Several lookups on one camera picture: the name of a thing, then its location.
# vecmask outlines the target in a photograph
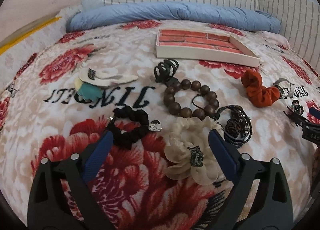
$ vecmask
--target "blue object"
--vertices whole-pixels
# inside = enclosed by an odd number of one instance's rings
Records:
[[[209,132],[208,141],[210,149],[216,157],[223,171],[223,174],[226,176],[226,179],[235,183],[239,178],[239,166],[234,160],[233,156],[227,150],[227,143],[222,139],[222,137],[216,130],[211,130]]]
[[[316,119],[320,120],[320,111],[315,108],[309,108],[310,115],[314,116]]]
[[[82,180],[87,183],[93,180],[113,145],[113,134],[108,131],[97,142],[97,146],[84,164],[84,170],[81,174]]]
[[[262,11],[238,7],[183,2],[127,3],[77,13],[66,24],[67,32],[139,20],[190,20],[215,23],[246,31],[278,33],[280,21]]]
[[[84,82],[78,90],[78,95],[82,96],[86,101],[92,100],[95,102],[98,100],[98,98],[102,98],[102,89]]]

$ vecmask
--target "red brick pattern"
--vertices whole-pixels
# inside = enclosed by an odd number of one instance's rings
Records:
[[[160,46],[186,46],[243,54],[228,36],[183,30],[161,30]]]

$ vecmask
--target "red flower print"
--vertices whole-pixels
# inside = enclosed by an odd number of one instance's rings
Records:
[[[305,59],[303,59],[303,62],[307,65],[307,67],[308,67],[317,77],[319,77],[318,73],[313,69],[313,67],[311,67],[311,65],[310,65]]]
[[[104,125],[104,119],[100,122],[88,119],[76,124],[70,137],[78,141],[62,136],[45,139],[39,157],[31,163],[33,171],[42,157],[54,155],[65,159],[73,151],[80,152],[89,142],[88,135],[99,135]],[[137,126],[135,122],[117,124],[124,131]],[[70,145],[75,145],[72,151],[69,151]],[[180,181],[167,178],[164,146],[163,138],[156,133],[146,135],[133,144],[131,150],[113,146],[97,177],[88,183],[99,207],[118,230],[190,229],[202,216],[208,199],[214,196],[213,185],[200,186],[192,178]],[[65,194],[73,215],[83,220],[71,193]]]
[[[286,46],[284,46],[284,45],[281,45],[281,44],[277,44],[277,46],[278,46],[279,48],[283,49],[283,50],[286,50],[286,51],[290,50],[288,47],[286,47]]]
[[[129,30],[134,27],[137,27],[138,29],[148,29],[148,28],[158,27],[160,24],[161,22],[155,21],[155,20],[136,21],[136,22],[123,24],[121,28],[124,30]]]
[[[294,63],[292,60],[286,58],[285,56],[282,56],[282,59],[291,67],[294,69],[294,71],[296,72],[296,74],[305,80],[305,82],[307,82],[309,85],[312,85],[312,82],[308,76],[308,74],[296,63]]]
[[[222,25],[222,24],[210,23],[210,24],[208,24],[208,26],[210,28],[215,28],[215,29],[226,31],[226,32],[231,32],[231,33],[234,33],[234,34],[237,34],[237,35],[240,35],[240,36],[246,36],[241,31],[239,31],[239,30],[237,30],[235,28],[232,28],[232,27],[228,27],[228,26]]]
[[[82,35],[84,35],[85,32],[71,32],[66,33],[60,40],[58,40],[58,43],[68,43]]]
[[[320,111],[318,105],[312,100],[312,101],[306,101],[308,109],[309,108],[314,108]],[[315,118],[313,115],[311,115],[309,112],[307,112],[307,117],[309,119],[310,122],[312,123],[318,123],[320,124],[320,120]]]
[[[18,70],[14,79],[17,79],[36,59],[37,53],[33,53],[32,56],[28,59],[28,61]]]
[[[47,84],[57,81],[68,71],[73,70],[76,65],[88,58],[88,54],[93,52],[93,44],[88,44],[81,48],[74,48],[58,56],[53,62],[46,65],[39,73],[40,84]]]
[[[252,68],[252,67],[236,65],[231,63],[209,61],[209,60],[201,60],[199,61],[199,64],[208,68],[224,68],[225,73],[227,73],[229,76],[235,79],[241,78],[241,76],[246,72],[247,69],[251,69],[253,71],[259,71],[258,68]]]
[[[6,97],[4,100],[0,101],[0,128],[3,126],[4,121],[8,115],[10,97]]]

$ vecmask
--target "orange scrunchie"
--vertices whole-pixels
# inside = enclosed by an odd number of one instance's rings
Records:
[[[247,90],[247,96],[251,103],[259,108],[271,106],[280,98],[279,89],[276,87],[266,88],[262,86],[262,77],[256,72],[248,69],[241,77],[242,85]]]

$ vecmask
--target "blue gripper pad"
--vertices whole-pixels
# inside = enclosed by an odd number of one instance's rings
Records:
[[[315,108],[309,108],[310,115],[314,116],[316,119],[320,120],[320,111]]]
[[[208,141],[227,180],[235,183],[238,180],[239,152],[233,145],[226,143],[215,129],[209,132]]]
[[[96,177],[99,169],[111,150],[112,145],[113,134],[109,131],[99,139],[96,148],[84,164],[84,171],[82,172],[81,176],[85,183],[93,180]]]

